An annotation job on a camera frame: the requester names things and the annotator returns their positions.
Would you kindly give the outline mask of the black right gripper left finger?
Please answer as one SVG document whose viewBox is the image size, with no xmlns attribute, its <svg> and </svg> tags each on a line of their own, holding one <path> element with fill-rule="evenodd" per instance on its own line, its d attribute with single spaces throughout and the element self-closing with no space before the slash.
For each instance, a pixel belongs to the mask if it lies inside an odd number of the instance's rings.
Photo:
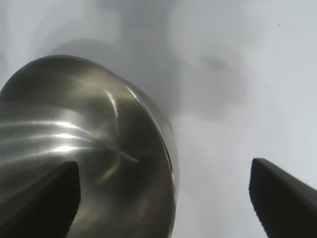
<svg viewBox="0 0 317 238">
<path fill-rule="evenodd" d="M 64 238 L 81 201 L 78 164 L 65 162 L 0 206 L 2 238 Z"/>
</svg>

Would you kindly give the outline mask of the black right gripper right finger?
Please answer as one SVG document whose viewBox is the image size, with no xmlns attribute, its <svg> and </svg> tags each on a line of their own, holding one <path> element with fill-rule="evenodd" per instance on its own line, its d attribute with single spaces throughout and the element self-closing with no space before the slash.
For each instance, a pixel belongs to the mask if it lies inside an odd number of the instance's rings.
<svg viewBox="0 0 317 238">
<path fill-rule="evenodd" d="M 317 236 L 317 191 L 270 161 L 252 160 L 249 196 L 269 238 Z"/>
</svg>

